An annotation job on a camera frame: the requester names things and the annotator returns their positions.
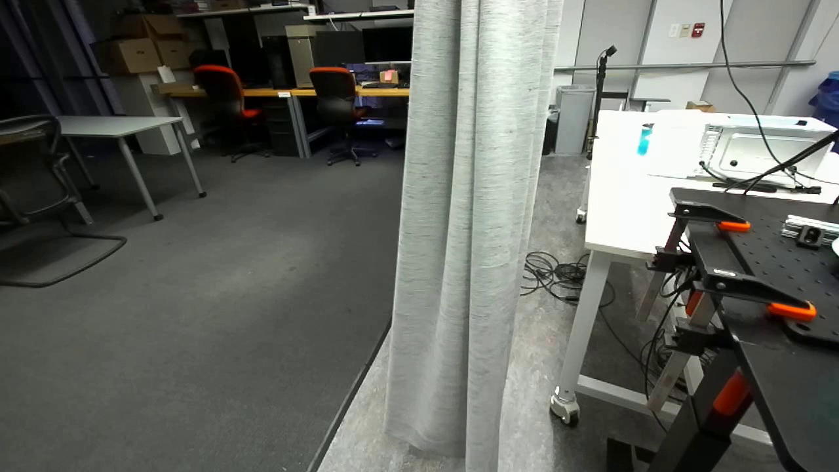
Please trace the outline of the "orange clamp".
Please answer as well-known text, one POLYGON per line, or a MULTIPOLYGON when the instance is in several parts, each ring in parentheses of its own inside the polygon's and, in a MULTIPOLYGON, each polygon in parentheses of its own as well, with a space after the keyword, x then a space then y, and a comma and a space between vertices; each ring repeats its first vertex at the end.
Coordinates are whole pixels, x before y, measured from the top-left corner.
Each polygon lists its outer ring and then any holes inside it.
POLYGON ((815 305, 784 305, 784 302, 768 302, 767 314, 782 317, 782 319, 795 319, 795 322, 814 322, 819 317, 815 305))
POLYGON ((722 233, 751 233, 751 220, 718 220, 722 233))

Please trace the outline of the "white lab table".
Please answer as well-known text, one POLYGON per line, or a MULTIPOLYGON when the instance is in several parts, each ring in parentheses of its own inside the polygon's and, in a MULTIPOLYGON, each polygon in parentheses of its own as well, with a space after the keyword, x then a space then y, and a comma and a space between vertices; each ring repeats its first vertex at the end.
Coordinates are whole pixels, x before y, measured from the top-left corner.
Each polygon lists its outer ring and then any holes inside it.
POLYGON ((591 175, 584 190, 584 250, 591 251, 570 347, 552 396, 552 414, 566 427, 580 422, 580 394, 617 406, 662 413, 676 381, 694 390, 705 376, 697 358, 680 354, 663 368, 654 394, 626 390, 584 377, 583 365, 617 262, 650 262, 675 228, 671 190, 713 190, 697 175, 701 154, 715 131, 744 131, 743 116, 662 110, 597 116, 591 175))

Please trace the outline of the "left red office chair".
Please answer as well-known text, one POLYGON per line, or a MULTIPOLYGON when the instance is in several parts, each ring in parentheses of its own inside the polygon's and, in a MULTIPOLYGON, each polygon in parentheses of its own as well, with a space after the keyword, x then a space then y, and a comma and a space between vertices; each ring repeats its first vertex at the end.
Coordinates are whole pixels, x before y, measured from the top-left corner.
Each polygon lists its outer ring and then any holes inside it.
POLYGON ((206 93, 211 114, 202 141, 225 149, 234 162, 258 153, 262 114, 246 106, 240 74, 230 66, 202 64, 195 69, 195 85, 206 93))

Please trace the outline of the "upper orange clamp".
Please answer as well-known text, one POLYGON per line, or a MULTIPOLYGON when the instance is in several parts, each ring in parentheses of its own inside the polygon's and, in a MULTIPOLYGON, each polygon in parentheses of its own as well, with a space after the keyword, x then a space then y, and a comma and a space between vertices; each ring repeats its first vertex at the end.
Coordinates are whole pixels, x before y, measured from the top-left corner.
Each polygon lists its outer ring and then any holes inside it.
POLYGON ((718 220, 722 233, 751 233, 751 220, 718 220))

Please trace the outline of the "right red office chair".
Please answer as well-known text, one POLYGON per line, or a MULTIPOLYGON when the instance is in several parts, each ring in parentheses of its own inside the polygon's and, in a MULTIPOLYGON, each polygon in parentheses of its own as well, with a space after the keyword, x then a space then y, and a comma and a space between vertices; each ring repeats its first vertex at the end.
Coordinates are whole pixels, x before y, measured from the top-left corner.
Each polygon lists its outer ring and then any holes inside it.
POLYGON ((309 81, 317 97, 317 116, 342 137, 342 161, 363 166, 354 145, 354 125, 360 120, 354 74, 344 66, 316 66, 309 81))

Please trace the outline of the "lower orange clamp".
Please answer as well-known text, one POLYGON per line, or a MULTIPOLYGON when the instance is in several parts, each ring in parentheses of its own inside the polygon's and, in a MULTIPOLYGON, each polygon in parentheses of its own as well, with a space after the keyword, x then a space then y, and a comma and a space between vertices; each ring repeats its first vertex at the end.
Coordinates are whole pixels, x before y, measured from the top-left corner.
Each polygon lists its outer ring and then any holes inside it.
POLYGON ((814 322, 819 317, 815 305, 784 305, 784 302, 768 302, 767 314, 782 317, 782 319, 795 319, 795 322, 814 322))

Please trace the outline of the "red office chair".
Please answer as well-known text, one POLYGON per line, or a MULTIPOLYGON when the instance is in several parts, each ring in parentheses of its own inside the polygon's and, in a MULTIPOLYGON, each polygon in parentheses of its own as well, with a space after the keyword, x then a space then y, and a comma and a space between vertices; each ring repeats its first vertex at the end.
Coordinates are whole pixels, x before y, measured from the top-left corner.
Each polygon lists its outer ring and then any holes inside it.
POLYGON ((363 166, 354 145, 354 125, 360 120, 354 74, 344 66, 316 66, 309 81, 317 97, 317 116, 342 137, 342 161, 363 166))
POLYGON ((258 153, 262 114, 246 106, 240 74, 230 66, 202 64, 195 69, 195 85, 206 93, 211 114, 202 141, 225 149, 234 162, 258 153))

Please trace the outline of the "long wooden office desk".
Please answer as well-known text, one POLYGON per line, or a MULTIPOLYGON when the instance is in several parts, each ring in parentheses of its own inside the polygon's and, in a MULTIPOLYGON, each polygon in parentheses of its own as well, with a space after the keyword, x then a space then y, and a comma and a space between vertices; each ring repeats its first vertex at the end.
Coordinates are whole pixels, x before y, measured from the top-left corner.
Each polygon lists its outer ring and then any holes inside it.
MULTIPOLYGON (((206 89, 199 85, 191 85, 191 81, 154 85, 152 89, 154 89, 154 95, 160 95, 165 99, 202 99, 206 97, 206 89)), ((282 99, 288 107, 297 157, 300 161, 309 161, 312 157, 312 146, 309 145, 329 131, 329 128, 312 131, 308 125, 303 102, 317 97, 317 93, 312 87, 300 87, 300 89, 258 87, 258 89, 245 89, 242 95, 245 95, 245 99, 282 99)), ((398 89, 398 87, 396 89, 393 87, 392 89, 365 89, 365 87, 356 87, 354 89, 354 99, 356 102, 360 99, 402 99, 402 102, 407 102, 410 99, 410 89, 398 89)))

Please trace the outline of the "black metal frame chair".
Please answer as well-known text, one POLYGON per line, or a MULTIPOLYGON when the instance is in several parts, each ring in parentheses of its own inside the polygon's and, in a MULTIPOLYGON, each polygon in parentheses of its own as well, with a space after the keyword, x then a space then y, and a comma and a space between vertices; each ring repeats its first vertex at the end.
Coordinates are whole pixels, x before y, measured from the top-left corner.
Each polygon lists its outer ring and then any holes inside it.
POLYGON ((0 285, 50 288, 112 254, 129 238, 93 233, 93 216, 68 174, 56 116, 0 120, 0 285))

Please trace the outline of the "black perforated robot table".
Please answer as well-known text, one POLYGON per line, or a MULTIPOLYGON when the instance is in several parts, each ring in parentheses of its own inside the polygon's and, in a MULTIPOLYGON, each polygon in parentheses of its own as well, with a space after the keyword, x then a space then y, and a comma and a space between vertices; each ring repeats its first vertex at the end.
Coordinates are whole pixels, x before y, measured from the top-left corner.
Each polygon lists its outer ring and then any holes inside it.
POLYGON ((801 245, 789 224, 831 224, 827 203, 676 190, 675 241, 655 254, 681 272, 715 322, 681 322, 680 354, 701 354, 705 377, 659 448, 605 444, 605 472, 712 472, 735 427, 759 413, 788 472, 839 472, 839 276, 837 254, 801 245), (718 220, 751 220, 722 233, 718 220), (814 322, 767 314, 768 302, 815 305, 814 322))

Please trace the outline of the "white folding table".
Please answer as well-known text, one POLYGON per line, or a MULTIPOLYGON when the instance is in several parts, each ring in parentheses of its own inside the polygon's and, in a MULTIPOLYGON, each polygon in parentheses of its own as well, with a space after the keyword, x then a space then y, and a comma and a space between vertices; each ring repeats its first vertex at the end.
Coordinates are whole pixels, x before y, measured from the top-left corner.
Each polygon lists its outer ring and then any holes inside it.
POLYGON ((140 190, 140 198, 150 212, 152 220, 160 220, 162 212, 157 209, 150 190, 147 190, 147 181, 136 166, 136 157, 133 153, 129 149, 129 137, 136 137, 136 135, 144 135, 144 131, 152 131, 152 128, 170 128, 177 141, 179 141, 179 149, 181 149, 181 157, 187 162, 187 170, 191 175, 191 183, 196 190, 196 198, 206 200, 207 192, 202 186, 202 179, 195 167, 195 157, 191 157, 191 146, 187 141, 187 125, 181 118, 177 116, 60 116, 57 118, 57 125, 60 125, 60 135, 67 140, 112 140, 122 149, 122 157, 140 190))

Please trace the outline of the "black microphone stand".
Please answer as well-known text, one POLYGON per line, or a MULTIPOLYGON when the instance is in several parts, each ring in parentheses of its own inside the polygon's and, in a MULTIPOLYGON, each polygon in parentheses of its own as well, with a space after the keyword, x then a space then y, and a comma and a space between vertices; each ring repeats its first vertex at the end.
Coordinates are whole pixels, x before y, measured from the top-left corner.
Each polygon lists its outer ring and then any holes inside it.
POLYGON ((609 70, 609 60, 617 55, 617 45, 609 45, 600 55, 597 55, 597 70, 596 70, 596 97, 592 97, 592 116, 591 116, 591 135, 588 135, 588 161, 592 161, 592 145, 596 145, 596 135, 597 135, 597 114, 600 114, 600 102, 603 102, 603 87, 605 87, 605 70, 609 70))

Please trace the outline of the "grey fabric curtain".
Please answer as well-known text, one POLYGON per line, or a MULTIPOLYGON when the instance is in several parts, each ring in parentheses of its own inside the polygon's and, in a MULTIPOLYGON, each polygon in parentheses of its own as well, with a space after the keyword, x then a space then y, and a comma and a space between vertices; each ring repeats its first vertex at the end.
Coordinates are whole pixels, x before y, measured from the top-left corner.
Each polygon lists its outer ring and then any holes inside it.
POLYGON ((385 390, 388 472, 498 472, 563 0, 419 0, 385 390))

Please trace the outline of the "cardboard box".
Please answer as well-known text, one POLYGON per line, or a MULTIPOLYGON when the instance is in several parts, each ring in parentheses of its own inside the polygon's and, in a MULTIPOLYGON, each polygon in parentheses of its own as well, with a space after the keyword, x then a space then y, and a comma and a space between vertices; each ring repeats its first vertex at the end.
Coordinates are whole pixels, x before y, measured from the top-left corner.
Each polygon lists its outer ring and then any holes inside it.
POLYGON ((110 70, 123 76, 152 74, 160 66, 152 40, 115 40, 105 45, 105 55, 110 70))

